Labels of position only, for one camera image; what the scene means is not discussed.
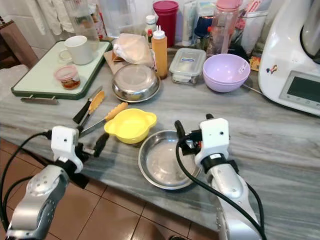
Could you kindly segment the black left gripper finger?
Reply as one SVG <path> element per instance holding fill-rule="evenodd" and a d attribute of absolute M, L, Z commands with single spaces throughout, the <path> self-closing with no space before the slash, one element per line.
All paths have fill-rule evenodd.
<path fill-rule="evenodd" d="M 106 142 L 109 140 L 110 135 L 103 133 L 94 144 L 94 157 L 99 157 L 105 148 Z"/>

